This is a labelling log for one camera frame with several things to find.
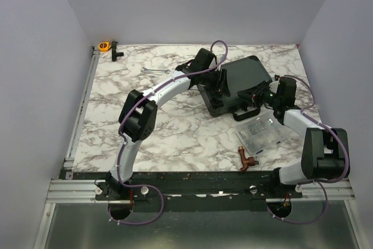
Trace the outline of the black poker set case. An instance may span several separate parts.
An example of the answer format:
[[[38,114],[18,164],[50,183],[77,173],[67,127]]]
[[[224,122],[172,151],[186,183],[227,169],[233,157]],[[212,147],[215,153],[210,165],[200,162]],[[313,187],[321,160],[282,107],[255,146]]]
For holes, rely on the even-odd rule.
[[[236,121],[243,121],[259,115],[261,109],[250,98],[243,99],[238,92],[248,90],[262,82],[271,82],[272,78],[260,62],[252,55],[223,64],[221,69],[227,72],[223,89],[230,91],[230,96],[216,92],[212,86],[197,85],[201,96],[212,117],[231,113]]]

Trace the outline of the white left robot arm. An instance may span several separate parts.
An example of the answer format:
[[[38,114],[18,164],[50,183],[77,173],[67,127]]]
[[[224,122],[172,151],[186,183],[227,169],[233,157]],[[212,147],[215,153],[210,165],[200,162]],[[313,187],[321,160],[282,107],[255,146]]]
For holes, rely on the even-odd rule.
[[[128,94],[118,119],[122,145],[105,179],[114,198],[124,199],[129,194],[127,181],[133,175],[140,145],[155,128],[158,109],[176,95],[199,84],[211,83],[219,90],[225,88],[226,70],[221,70],[220,65],[227,55],[228,47],[225,47],[225,53],[218,61],[211,49],[201,48],[194,59],[177,66],[164,82],[144,92],[132,90]]]

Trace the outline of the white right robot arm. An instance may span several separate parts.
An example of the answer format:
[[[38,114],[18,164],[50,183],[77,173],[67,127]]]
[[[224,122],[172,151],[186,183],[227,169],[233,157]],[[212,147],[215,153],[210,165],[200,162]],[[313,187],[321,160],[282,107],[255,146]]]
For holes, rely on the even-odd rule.
[[[292,75],[276,76],[273,82],[264,81],[238,92],[240,98],[254,107],[269,106],[281,125],[304,139],[300,160],[271,173],[268,190],[276,198],[288,193],[289,185],[336,183],[350,172],[346,130],[325,125],[296,106],[298,81]]]

